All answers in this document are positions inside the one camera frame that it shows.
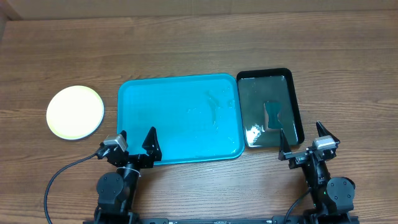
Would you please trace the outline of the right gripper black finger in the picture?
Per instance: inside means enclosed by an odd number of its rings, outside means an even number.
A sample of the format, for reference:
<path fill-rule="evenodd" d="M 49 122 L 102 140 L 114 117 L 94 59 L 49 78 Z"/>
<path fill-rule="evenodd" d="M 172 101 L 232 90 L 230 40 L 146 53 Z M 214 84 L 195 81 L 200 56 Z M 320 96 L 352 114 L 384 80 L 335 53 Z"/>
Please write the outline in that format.
<path fill-rule="evenodd" d="M 278 159 L 280 161 L 284 161 L 284 160 L 288 159 L 291 154 L 292 154 L 292 151 L 291 151 L 290 145 L 287 141 L 284 130 L 281 129 L 280 130 L 280 147 L 279 147 Z"/>
<path fill-rule="evenodd" d="M 320 121 L 316 122 L 316 127 L 319 137 L 330 136 L 334 140 L 334 142 L 336 142 L 337 144 L 340 143 L 340 140 L 331 132 L 329 132 L 329 130 L 327 130 L 327 128 L 324 127 L 324 125 Z"/>

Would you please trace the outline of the green dish sponge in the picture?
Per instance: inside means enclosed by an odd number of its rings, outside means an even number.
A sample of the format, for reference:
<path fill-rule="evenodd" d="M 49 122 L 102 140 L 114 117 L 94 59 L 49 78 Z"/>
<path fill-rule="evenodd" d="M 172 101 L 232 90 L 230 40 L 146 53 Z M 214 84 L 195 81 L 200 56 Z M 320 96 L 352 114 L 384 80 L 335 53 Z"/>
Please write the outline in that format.
<path fill-rule="evenodd" d="M 278 101 L 267 101 L 264 103 L 265 124 L 267 131 L 283 128 L 283 125 L 279 120 L 280 110 L 281 105 Z"/>

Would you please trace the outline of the yellow plate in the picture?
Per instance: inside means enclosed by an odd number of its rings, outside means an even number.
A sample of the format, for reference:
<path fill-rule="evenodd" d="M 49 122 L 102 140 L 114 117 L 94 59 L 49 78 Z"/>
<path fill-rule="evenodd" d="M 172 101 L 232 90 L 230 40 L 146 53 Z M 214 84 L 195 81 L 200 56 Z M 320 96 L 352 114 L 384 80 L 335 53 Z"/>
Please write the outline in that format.
<path fill-rule="evenodd" d="M 66 140 L 92 134 L 104 118 L 104 103 L 87 86 L 75 85 L 60 90 L 50 101 L 46 122 L 56 136 Z"/>

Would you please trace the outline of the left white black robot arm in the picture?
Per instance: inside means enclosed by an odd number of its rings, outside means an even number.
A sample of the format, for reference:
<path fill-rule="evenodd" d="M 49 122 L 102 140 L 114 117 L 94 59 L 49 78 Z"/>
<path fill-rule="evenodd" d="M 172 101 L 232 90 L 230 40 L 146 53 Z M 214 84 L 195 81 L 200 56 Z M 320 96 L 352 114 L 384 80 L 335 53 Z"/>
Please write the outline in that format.
<path fill-rule="evenodd" d="M 108 136 L 97 150 L 99 159 L 116 167 L 116 171 L 101 176 L 97 182 L 98 208 L 95 223 L 142 223 L 139 215 L 132 212 L 132 204 L 142 169 L 150 169 L 162 159 L 162 152 L 155 127 L 151 127 L 142 148 L 144 154 L 127 151 L 127 132 Z"/>

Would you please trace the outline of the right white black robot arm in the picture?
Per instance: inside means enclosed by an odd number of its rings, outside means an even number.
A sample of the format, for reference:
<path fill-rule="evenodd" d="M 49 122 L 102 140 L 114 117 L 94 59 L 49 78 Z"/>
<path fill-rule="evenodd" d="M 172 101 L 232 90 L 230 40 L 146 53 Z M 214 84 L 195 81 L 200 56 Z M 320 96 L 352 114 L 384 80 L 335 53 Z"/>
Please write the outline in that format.
<path fill-rule="evenodd" d="M 283 223 L 358 223 L 349 215 L 354 210 L 355 183 L 347 177 L 331 177 L 326 161 L 336 157 L 340 140 L 316 122 L 318 137 L 305 151 L 293 153 L 283 130 L 280 130 L 279 160 L 289 162 L 290 169 L 301 168 L 308 190 L 288 209 Z M 301 216 L 291 217 L 293 209 L 311 196 L 313 209 Z"/>

